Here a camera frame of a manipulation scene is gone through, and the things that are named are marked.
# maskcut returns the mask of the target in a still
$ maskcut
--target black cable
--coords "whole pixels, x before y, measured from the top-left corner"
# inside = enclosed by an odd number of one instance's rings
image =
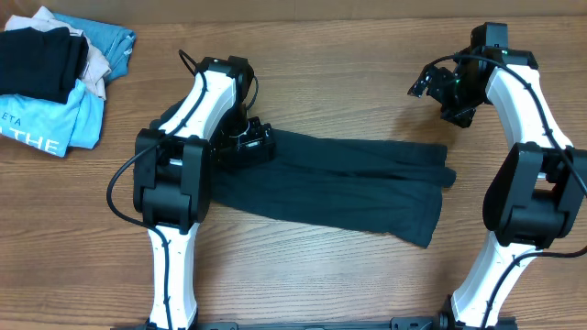
[[[253,107],[255,101],[257,101],[257,94],[259,93],[259,79],[257,79],[257,76],[253,76],[253,79],[255,80],[255,94],[253,95],[253,98],[250,99],[249,104],[245,106],[246,111],[249,111],[250,108]]]
[[[540,100],[538,99],[536,92],[534,91],[534,89],[532,88],[532,85],[529,82],[525,81],[524,78],[522,78],[519,74],[517,74],[512,69],[508,68],[507,65],[500,63],[496,60],[486,59],[482,56],[477,56],[477,55],[464,55],[464,54],[463,55],[459,55],[459,54],[449,55],[449,56],[445,56],[445,57],[442,57],[440,59],[437,59],[437,60],[430,62],[427,65],[427,67],[431,67],[439,62],[446,61],[446,60],[485,61],[485,62],[490,63],[500,69],[503,69],[505,72],[508,72],[509,74],[514,76],[514,78],[516,78],[520,83],[522,83],[522,85],[524,86],[524,88],[526,88],[528,90],[528,92],[532,96],[532,99],[534,100],[534,103],[536,104],[536,107],[538,110],[538,115],[540,116],[540,121],[542,122],[542,126],[544,127],[545,135],[548,137],[548,141],[550,141],[550,144],[552,144],[554,149],[560,154],[562,161],[565,163],[565,165],[569,169],[570,173],[572,174],[572,176],[575,178],[575,180],[577,181],[577,183],[581,187],[581,191],[583,192],[583,194],[587,197],[587,187],[585,186],[585,182],[583,181],[583,179],[581,178],[581,176],[579,175],[577,170],[574,168],[574,166],[570,162],[570,159],[567,157],[564,150],[560,147],[557,140],[552,135],[552,129],[548,125],[548,120],[547,120],[546,114],[544,113],[544,109],[542,108],[542,104],[540,103]],[[527,258],[533,258],[533,257],[549,257],[549,258],[570,259],[570,258],[581,257],[581,256],[584,256],[585,254],[587,254],[587,247],[584,247],[579,251],[571,252],[571,253],[531,252],[531,253],[526,253],[525,255],[519,256],[517,258],[514,258],[512,263],[510,263],[509,266],[507,267],[507,269],[505,269],[504,273],[502,274],[500,279],[495,284],[495,287],[493,288],[492,295],[491,295],[489,301],[487,302],[487,309],[485,310],[485,315],[483,316],[481,330],[484,330],[487,325],[489,313],[492,310],[493,303],[495,301],[495,297],[497,296],[497,292],[499,291],[500,287],[504,284],[504,281],[507,278],[507,276],[509,275],[509,273],[514,269],[515,266],[519,265],[520,261],[527,259]]]
[[[152,145],[148,148],[145,148],[144,150],[140,151],[138,154],[136,154],[135,156],[133,156],[129,160],[127,160],[127,162],[125,162],[124,165],[122,165],[120,167],[120,169],[118,169],[116,171],[116,173],[114,174],[114,176],[110,180],[110,183],[108,183],[108,189],[106,190],[106,201],[108,202],[108,207],[110,207],[110,210],[112,210],[112,212],[115,215],[117,215],[118,217],[120,217],[121,219],[123,219],[125,221],[128,221],[129,223],[131,223],[133,225],[141,226],[141,227],[147,228],[149,230],[152,230],[161,239],[162,246],[163,246],[163,252],[165,254],[165,271],[164,271],[164,276],[163,276],[163,296],[164,296],[163,304],[165,304],[165,313],[167,314],[167,326],[169,327],[170,330],[173,329],[173,325],[172,325],[172,312],[171,312],[171,309],[169,306],[169,300],[171,298],[169,296],[169,268],[170,268],[169,267],[169,242],[167,241],[167,238],[165,238],[165,235],[159,229],[157,229],[157,227],[155,227],[155,225],[146,225],[142,221],[134,219],[134,218],[120,212],[116,208],[116,206],[114,205],[114,202],[112,200],[112,191],[114,190],[114,186],[116,184],[116,181],[118,181],[118,178],[120,178],[122,173],[124,173],[130,167],[130,165],[134,164],[140,157],[144,156],[146,153],[155,149],[161,143],[170,139],[177,132],[179,132],[182,128],[184,128],[186,123],[190,119],[190,117],[194,114],[195,110],[198,108],[198,106],[202,103],[202,100],[204,99],[204,95],[207,92],[207,86],[208,86],[204,74],[201,73],[200,71],[198,71],[197,62],[194,59],[192,59],[188,54],[186,54],[181,49],[179,50],[179,54],[180,54],[180,58],[183,61],[183,64],[185,64],[185,66],[192,73],[192,75],[195,76],[197,73],[199,73],[200,76],[202,77],[202,92],[200,93],[200,96],[198,97],[198,99],[195,102],[192,109],[190,109],[190,111],[182,119],[182,121],[180,122],[180,124],[176,128],[174,128],[171,132],[166,134],[164,137],[160,138],[157,141],[157,143],[155,143],[154,145]],[[185,58],[187,58],[194,65],[193,70],[190,67],[190,65],[185,61]]]

